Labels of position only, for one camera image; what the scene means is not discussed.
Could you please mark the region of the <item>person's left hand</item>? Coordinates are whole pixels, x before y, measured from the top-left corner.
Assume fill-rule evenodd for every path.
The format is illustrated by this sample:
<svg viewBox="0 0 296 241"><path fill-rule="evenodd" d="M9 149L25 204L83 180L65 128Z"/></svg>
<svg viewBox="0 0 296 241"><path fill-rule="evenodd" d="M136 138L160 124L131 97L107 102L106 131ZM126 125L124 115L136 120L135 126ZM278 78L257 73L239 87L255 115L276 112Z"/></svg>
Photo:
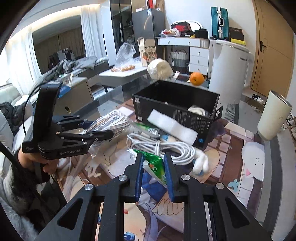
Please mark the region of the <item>person's left hand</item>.
<svg viewBox="0 0 296 241"><path fill-rule="evenodd" d="M46 160L40 153L23 153L22 148L18 151L18 161L23 168L33 170L35 163L44 164L43 171L49 175L55 173L59 159Z"/></svg>

